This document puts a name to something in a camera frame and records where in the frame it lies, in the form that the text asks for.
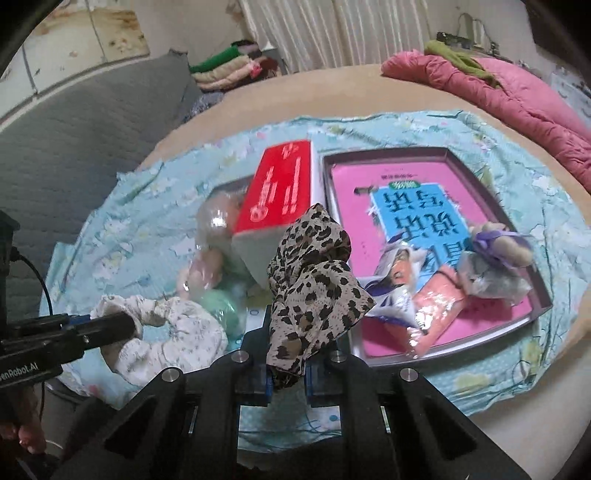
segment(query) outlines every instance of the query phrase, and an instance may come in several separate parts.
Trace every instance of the folded clothes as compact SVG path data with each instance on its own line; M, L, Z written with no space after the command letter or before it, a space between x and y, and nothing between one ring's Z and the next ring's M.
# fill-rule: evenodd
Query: folded clothes
M349 235L317 203L285 232L269 263L274 296L267 365L277 388L304 374L304 362L347 332L375 305L351 273Z
M204 92L211 92L212 90L230 90L235 87L236 83L240 80L250 76L251 78L255 78L262 72L261 69L261 62L266 59L266 57L260 57L256 60L248 62L242 68L235 70L227 77L217 80L215 82L209 83L200 83L197 82L197 85L201 90Z
M248 40L247 38L243 38L242 40L233 41L230 45L232 47L245 47L248 45L256 45L256 42L253 42L252 40Z
M90 316L115 312L125 312L133 318L136 338L106 345L100 352L111 371L138 387L147 385L167 367L180 368L184 373L209 367L228 346L219 322L192 301L109 295L101 298ZM171 325L169 339L152 343L143 340L143 325L160 327L167 322Z
M229 91L229 90L235 90L237 88L240 87L244 87L246 85L251 85L253 83L256 82L261 82L263 80L267 80L270 75L270 70L261 70L261 72L254 78L248 76L248 77L244 77L242 80L238 80L236 83L234 83L231 87L225 89L225 91Z
M238 50L238 47L232 46L227 48L223 52L214 55L213 57L209 57L207 60L200 63L199 65L189 67L189 70L191 71L191 73L210 72L211 70L219 67L220 65L223 65L224 63L229 62L232 59L235 59L236 57L239 57L240 55L242 54L240 53L240 50Z
M227 61L223 65L211 70L211 72L205 73L193 73L193 78L198 83L211 83L222 80L230 75L232 72L241 69L244 65L248 64L251 59L248 55L240 55L235 59Z
M253 43L250 45L240 45L240 46L238 46L238 50L240 51L240 53L242 53L244 55L250 55L251 53L254 53L257 51L260 52L260 49L256 43Z

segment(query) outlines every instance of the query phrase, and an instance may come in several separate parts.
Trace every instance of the snack packet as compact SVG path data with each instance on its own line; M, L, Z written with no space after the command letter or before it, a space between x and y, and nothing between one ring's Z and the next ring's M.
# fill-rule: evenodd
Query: snack packet
M419 358L435 345L462 311L466 294L459 284L456 271L444 264L413 297L413 301L421 329L386 325L386 330L399 343L408 345L408 352L413 358Z
M377 276L364 286L376 303L366 316L421 328L415 318L413 294L426 255L426 250L414 250L399 235L390 239L375 271Z

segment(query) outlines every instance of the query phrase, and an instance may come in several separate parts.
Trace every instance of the stuffed toy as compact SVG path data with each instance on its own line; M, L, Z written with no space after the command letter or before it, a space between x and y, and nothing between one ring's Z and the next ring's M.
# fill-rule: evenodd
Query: stuffed toy
M493 263L510 268L525 268L533 262L531 246L503 223L486 222L471 227L474 250Z

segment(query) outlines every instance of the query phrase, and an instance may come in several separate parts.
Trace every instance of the person's hand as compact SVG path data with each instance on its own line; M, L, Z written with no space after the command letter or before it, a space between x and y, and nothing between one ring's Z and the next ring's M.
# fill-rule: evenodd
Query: person's hand
M0 423L0 436L5 440L18 440L29 453L43 453L47 446L41 421L37 414L37 398L32 387L7 394L21 426Z

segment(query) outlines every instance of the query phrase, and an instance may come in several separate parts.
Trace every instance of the stack of folded clothes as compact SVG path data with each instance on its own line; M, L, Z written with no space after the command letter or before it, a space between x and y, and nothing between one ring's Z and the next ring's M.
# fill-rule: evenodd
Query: stack of folded clothes
M227 92L276 76L278 64L265 57L256 43L241 40L190 70L202 91Z

